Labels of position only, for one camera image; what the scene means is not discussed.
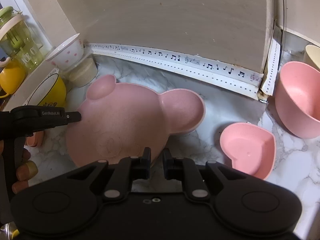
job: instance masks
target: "finger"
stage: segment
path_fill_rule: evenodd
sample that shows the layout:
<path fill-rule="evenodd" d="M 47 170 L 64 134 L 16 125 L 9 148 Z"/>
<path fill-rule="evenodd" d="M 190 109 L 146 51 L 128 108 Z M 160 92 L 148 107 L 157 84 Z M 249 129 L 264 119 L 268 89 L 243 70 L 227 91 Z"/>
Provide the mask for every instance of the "finger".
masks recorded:
<path fill-rule="evenodd" d="M 27 160 L 29 160 L 31 158 L 31 153 L 27 150 L 27 149 L 23 149 L 22 152 L 22 161 L 26 162 Z"/>
<path fill-rule="evenodd" d="M 17 168 L 16 175 L 19 181 L 28 180 L 36 176 L 38 168 L 33 161 L 27 161 Z"/>
<path fill-rule="evenodd" d="M 1 140 L 1 141 L 0 141 L 0 155 L 1 155 L 2 152 L 3 152 L 3 148 L 4 148 L 4 141 Z"/>
<path fill-rule="evenodd" d="M 12 185 L 13 193 L 17 194 L 18 192 L 24 190 L 25 188 L 29 187 L 28 181 L 17 181 Z"/>

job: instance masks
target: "white window frame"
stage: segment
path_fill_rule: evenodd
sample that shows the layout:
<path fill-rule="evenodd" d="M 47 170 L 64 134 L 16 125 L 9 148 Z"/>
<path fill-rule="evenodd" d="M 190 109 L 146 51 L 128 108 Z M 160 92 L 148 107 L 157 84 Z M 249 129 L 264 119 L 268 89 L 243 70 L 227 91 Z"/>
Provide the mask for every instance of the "white window frame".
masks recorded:
<path fill-rule="evenodd" d="M 25 16 L 25 22 L 31 28 L 43 44 L 43 51 L 48 52 L 52 49 L 52 45 L 46 36 L 42 26 L 35 20 L 24 0 L 0 0 L 2 7 L 12 6 L 17 11 L 22 11 Z"/>

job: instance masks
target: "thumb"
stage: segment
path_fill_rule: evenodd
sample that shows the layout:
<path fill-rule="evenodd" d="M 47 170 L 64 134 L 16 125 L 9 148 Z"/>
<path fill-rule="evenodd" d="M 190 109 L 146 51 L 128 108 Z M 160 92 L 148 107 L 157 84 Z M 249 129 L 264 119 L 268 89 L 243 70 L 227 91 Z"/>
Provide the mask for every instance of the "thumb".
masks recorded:
<path fill-rule="evenodd" d="M 0 141 L 0 155 L 2 154 L 3 152 L 3 148 L 4 148 L 4 142 L 3 140 Z"/>

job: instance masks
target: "beige round container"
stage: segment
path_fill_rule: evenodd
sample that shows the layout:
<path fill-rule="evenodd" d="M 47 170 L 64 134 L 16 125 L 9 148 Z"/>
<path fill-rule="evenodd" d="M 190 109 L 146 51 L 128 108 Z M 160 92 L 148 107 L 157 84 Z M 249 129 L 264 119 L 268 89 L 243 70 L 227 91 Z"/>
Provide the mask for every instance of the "beige round container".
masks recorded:
<path fill-rule="evenodd" d="M 69 81 L 76 87 L 83 87 L 97 75 L 98 70 L 92 58 L 86 58 L 69 74 Z"/>
<path fill-rule="evenodd" d="M 303 62 L 320 71 L 320 48 L 315 45 L 307 45 Z"/>

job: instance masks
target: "white bowl with pink hearts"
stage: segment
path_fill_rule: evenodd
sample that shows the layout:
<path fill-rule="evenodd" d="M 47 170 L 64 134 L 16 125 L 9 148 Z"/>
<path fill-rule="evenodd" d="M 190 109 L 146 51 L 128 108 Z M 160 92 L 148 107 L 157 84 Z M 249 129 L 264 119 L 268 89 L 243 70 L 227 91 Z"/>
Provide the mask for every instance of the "white bowl with pink hearts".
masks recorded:
<path fill-rule="evenodd" d="M 79 35 L 80 33 L 77 33 L 61 43 L 45 60 L 61 70 L 67 70 L 74 66 L 81 60 L 84 52 Z"/>

